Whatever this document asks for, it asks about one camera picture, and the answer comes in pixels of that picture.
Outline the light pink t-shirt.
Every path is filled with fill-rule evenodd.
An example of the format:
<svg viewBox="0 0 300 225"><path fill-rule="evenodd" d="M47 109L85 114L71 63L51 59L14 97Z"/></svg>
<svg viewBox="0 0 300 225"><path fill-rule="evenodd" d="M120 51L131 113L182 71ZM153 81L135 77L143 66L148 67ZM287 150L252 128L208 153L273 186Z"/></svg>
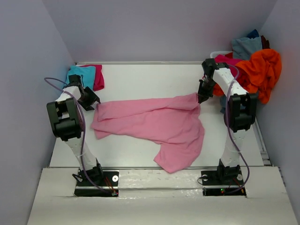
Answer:
<svg viewBox="0 0 300 225"><path fill-rule="evenodd" d="M91 128L97 139L127 135L160 145L154 157L168 173L188 168L199 157L205 129L196 93L171 98L98 104Z"/></svg>

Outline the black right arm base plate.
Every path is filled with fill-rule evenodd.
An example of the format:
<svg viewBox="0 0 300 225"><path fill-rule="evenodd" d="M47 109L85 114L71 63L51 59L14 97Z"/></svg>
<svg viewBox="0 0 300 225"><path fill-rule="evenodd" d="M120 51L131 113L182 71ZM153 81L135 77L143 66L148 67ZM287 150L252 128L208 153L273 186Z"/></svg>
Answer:
<svg viewBox="0 0 300 225"><path fill-rule="evenodd" d="M243 184L243 176L241 171L237 175L231 175L225 180L220 180L217 177L217 171L204 170L201 171L201 176L197 179L197 182L202 185L203 196L246 196L246 190L243 187L239 189Z"/></svg>

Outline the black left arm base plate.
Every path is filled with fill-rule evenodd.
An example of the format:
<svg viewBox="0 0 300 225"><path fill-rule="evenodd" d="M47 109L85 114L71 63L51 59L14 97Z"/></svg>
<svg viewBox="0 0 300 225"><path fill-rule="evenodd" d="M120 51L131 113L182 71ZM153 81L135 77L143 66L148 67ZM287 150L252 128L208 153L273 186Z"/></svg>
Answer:
<svg viewBox="0 0 300 225"><path fill-rule="evenodd" d="M119 170L104 170L104 177L101 180L93 180L98 186L91 184L83 178L78 170L77 174L72 174L76 180L74 195L77 197L118 197L119 196Z"/></svg>

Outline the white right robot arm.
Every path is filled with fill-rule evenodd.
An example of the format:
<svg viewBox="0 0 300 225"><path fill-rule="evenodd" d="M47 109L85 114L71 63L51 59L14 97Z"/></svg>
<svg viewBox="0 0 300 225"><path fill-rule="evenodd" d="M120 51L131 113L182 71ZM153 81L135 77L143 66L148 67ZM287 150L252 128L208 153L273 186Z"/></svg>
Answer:
<svg viewBox="0 0 300 225"><path fill-rule="evenodd" d="M241 175L240 160L244 160L241 147L247 131L255 122L257 94L246 91L230 71L230 65L217 63L213 58L202 63L204 77L200 80L198 102L203 103L213 96L218 85L226 96L224 123L227 127L225 149L216 170L204 171L201 175L204 186L231 185Z"/></svg>

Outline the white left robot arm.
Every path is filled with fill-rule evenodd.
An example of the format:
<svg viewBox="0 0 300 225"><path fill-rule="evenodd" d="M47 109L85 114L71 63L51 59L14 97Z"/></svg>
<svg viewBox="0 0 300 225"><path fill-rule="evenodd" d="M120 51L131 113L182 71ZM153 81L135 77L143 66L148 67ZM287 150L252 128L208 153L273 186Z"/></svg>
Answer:
<svg viewBox="0 0 300 225"><path fill-rule="evenodd" d="M58 99L47 103L52 132L72 150L79 162L80 171L73 177L80 183L98 186L103 182L104 173L101 164L91 153L85 142L86 124L83 110L94 110L93 105L100 103L99 97L89 87L84 87L80 75L70 75L69 83L64 84Z"/></svg>

